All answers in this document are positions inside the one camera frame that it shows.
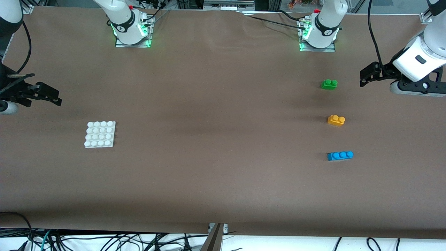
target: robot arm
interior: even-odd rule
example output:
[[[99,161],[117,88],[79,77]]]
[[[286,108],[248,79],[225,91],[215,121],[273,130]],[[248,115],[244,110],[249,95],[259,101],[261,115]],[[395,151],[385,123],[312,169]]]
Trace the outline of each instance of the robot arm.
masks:
[[[339,24],[347,13],[345,0],[327,0],[320,13],[310,16],[311,28],[302,39],[315,48],[326,48],[336,39]]]
[[[135,44],[148,35],[143,29],[147,14],[130,9],[125,0],[93,0],[105,11],[110,19],[116,37],[124,44]],[[23,22],[20,0],[0,0],[0,37],[11,36]],[[61,105],[59,91],[37,82],[31,85],[25,79],[34,74],[21,75],[0,63],[0,114],[15,114],[17,104],[31,106],[31,99],[46,100]]]
[[[373,62],[361,71],[360,86],[372,81],[395,79],[390,90],[397,94],[445,96],[441,82],[446,64],[446,0],[428,0],[433,21],[407,46],[381,66]]]
[[[110,19],[116,37],[124,44],[132,45],[147,37],[142,27],[147,24],[147,14],[130,9],[125,0],[93,0]]]
[[[22,4],[19,0],[0,1],[0,38],[11,36],[23,21]]]

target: metal bracket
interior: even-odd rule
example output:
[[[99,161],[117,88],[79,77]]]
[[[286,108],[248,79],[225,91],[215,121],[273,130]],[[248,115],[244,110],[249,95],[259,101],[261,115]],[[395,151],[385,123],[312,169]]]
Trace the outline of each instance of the metal bracket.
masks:
[[[221,251],[222,249],[223,232],[225,230],[224,227],[225,224],[223,223],[213,223],[213,224],[214,225],[212,226],[212,231],[207,236],[206,241],[204,242],[200,251]]]
[[[23,14],[29,15],[33,12],[33,10],[34,10],[34,5],[32,5],[32,4],[23,4],[22,5]]]
[[[210,233],[212,231],[212,229],[214,228],[215,223],[209,223],[209,226],[207,227],[207,232]],[[227,224],[224,223],[223,224],[223,233],[227,234]]]
[[[307,41],[305,41],[302,37],[306,35],[305,33],[311,29],[310,25],[310,16],[305,16],[301,21],[296,21],[298,27],[304,27],[305,29],[300,29],[297,33],[299,35],[299,50],[300,51],[316,51],[316,52],[335,52],[335,42],[331,42],[331,44],[326,48],[315,48],[311,46]]]
[[[432,13],[430,12],[430,9],[428,8],[423,13],[420,13],[420,21],[424,25],[428,25],[432,23]]]
[[[143,25],[147,25],[147,27],[143,27],[143,32],[147,32],[147,36],[143,38],[136,44],[128,45],[121,42],[118,37],[116,37],[115,47],[118,48],[150,48],[152,46],[152,37],[153,37],[153,29],[155,27],[155,18],[151,18],[150,20],[143,23]]]

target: white lego baseplate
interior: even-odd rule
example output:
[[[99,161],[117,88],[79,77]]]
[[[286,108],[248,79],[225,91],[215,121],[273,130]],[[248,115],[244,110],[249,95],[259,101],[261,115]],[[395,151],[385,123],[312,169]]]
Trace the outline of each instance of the white lego baseplate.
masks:
[[[87,123],[85,148],[113,147],[115,140],[115,121],[96,121]]]

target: metal frame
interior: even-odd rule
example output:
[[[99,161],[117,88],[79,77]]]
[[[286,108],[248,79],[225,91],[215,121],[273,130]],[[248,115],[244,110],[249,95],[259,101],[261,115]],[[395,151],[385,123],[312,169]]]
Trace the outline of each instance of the metal frame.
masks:
[[[121,42],[118,37],[116,37],[115,47],[118,48],[150,48],[152,46],[152,37],[153,37],[153,29],[155,27],[155,22],[159,20],[161,17],[155,20],[155,18],[151,18],[147,21],[147,24],[149,25],[147,28],[147,37],[143,38],[141,41],[139,41],[136,44],[133,45],[127,45]]]
[[[224,229],[223,223],[214,225],[200,251],[220,251],[222,249]]]
[[[305,32],[307,32],[309,29],[311,29],[311,26],[308,23],[308,20],[310,19],[310,16],[305,16],[304,21],[296,21],[296,24],[298,27],[304,27],[305,30],[298,30],[299,35],[299,50],[300,51],[315,51],[315,52],[335,52],[335,42],[331,42],[331,44],[326,48],[315,48],[311,46],[307,41],[302,39],[302,36]]]
[[[350,13],[358,13],[365,1],[366,0],[359,0],[358,4],[350,11]]]
[[[420,21],[424,25],[428,25],[432,23],[432,13],[430,12],[430,9],[428,8],[424,12],[420,13]]]

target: cable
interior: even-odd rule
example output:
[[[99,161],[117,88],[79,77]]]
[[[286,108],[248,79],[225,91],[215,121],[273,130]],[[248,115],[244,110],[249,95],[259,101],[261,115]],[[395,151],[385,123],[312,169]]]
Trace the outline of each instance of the cable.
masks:
[[[188,236],[187,238],[207,237],[207,236],[208,236],[207,234],[201,234],[201,235]],[[174,240],[168,241],[168,242],[166,242],[166,243],[160,245],[159,248],[155,248],[153,251],[159,251],[160,248],[162,248],[164,245],[169,245],[169,244],[172,244],[172,243],[174,243],[174,242],[176,242],[176,241],[178,241],[178,240],[182,240],[182,239],[184,239],[184,237],[176,238],[176,239],[174,239]]]
[[[282,23],[279,23],[279,22],[275,22],[275,21],[271,21],[271,20],[263,19],[263,18],[260,18],[260,17],[253,17],[253,16],[249,16],[249,17],[252,17],[252,18],[254,18],[254,19],[258,19],[258,20],[262,20],[262,21],[266,21],[266,22],[270,22],[270,23],[273,23],[273,24],[278,24],[278,25],[283,25],[283,26],[293,27],[293,28],[296,28],[296,29],[305,29],[304,27],[297,27],[297,26],[294,26],[294,25],[282,24]]]
[[[342,237],[339,237],[338,241],[336,242],[336,245],[334,246],[335,249],[333,251],[336,251],[338,249],[339,242],[341,242],[341,239]]]
[[[373,34],[373,30],[372,30],[372,22],[370,21],[370,12],[372,9],[372,1],[373,0],[369,0],[368,2],[368,9],[367,9],[367,23],[368,23],[368,30],[370,32],[370,36],[372,37],[372,41],[373,41],[373,45],[375,46],[375,50],[376,50],[376,55],[378,57],[378,62],[380,63],[380,67],[381,69],[383,69],[383,72],[387,75],[392,76],[391,74],[389,74],[386,70],[386,68],[384,68],[383,65],[383,61],[381,60],[381,54],[380,54],[380,50],[378,48],[378,44],[376,43],[376,39],[375,39],[375,35]]]
[[[398,240],[396,241],[395,251],[398,251],[398,248],[400,247],[400,240],[401,240],[401,238],[398,238]]]
[[[31,57],[31,36],[29,35],[29,31],[28,31],[28,28],[26,27],[25,21],[23,21],[23,28],[25,28],[26,36],[28,37],[29,49],[28,49],[28,55],[26,56],[25,62],[23,62],[22,66],[17,71],[18,73],[20,73],[23,70],[23,68],[25,68],[26,64],[28,63],[29,58]]]
[[[134,235],[134,236],[132,236],[132,237],[130,237],[130,238],[128,238],[127,240],[125,240],[125,241],[123,241],[123,242],[121,242],[120,241],[120,244],[118,245],[118,247],[117,247],[117,249],[116,249],[116,251],[118,251],[118,249],[122,249],[122,246],[125,244],[125,243],[132,243],[130,240],[132,240],[133,238],[135,238],[136,236],[138,236],[139,234],[136,234],[136,235]]]
[[[6,87],[4,87],[3,89],[0,90],[0,94],[4,93],[5,91],[9,90],[11,87],[13,87],[14,85],[18,84],[19,82],[23,81],[26,78],[29,77],[33,77],[35,76],[34,73],[30,73],[30,74],[26,74],[25,76],[18,78],[17,80],[13,81],[12,83],[8,84]]]
[[[369,243],[370,240],[372,240],[372,241],[376,244],[376,246],[378,247],[378,250],[381,251],[381,247],[378,245],[378,242],[376,242],[376,240],[375,240],[374,238],[371,238],[371,237],[367,238],[367,247],[368,247],[368,249],[370,249],[371,251],[375,251],[375,250],[370,246],[370,243]]]
[[[288,13],[286,13],[285,11],[283,11],[283,10],[281,10],[281,9],[278,9],[276,12],[283,13],[283,14],[285,14],[285,16],[287,16],[289,19],[294,20],[294,21],[299,21],[299,19],[300,19],[300,18],[295,18],[295,17],[290,16]]]
[[[192,247],[189,244],[189,240],[187,239],[187,235],[184,234],[184,249],[183,251],[192,251]]]
[[[13,214],[13,215],[17,215],[17,216],[21,217],[22,219],[24,219],[26,221],[26,224],[28,225],[28,228],[29,228],[29,237],[28,237],[28,239],[29,238],[31,239],[31,249],[30,250],[33,250],[33,248],[34,248],[34,246],[33,246],[33,244],[34,244],[33,243],[33,229],[31,228],[31,224],[29,223],[28,219],[25,216],[23,216],[23,214],[20,214],[20,213],[17,213],[17,212],[5,211],[5,212],[0,212],[0,214]]]
[[[147,21],[147,20],[150,20],[150,19],[154,18],[155,15],[156,15],[161,9],[162,9],[161,7],[158,8],[157,11],[155,11],[155,14],[153,14],[151,17],[149,17],[149,18],[147,18],[147,19],[143,19],[142,21],[145,22],[145,21]]]
[[[40,246],[40,251],[43,251],[43,247],[44,247],[44,245],[45,245],[46,238],[48,238],[48,235],[50,234],[50,232],[51,232],[51,229],[48,230],[48,231],[46,232],[45,236],[43,237],[43,239],[42,239],[42,246]]]

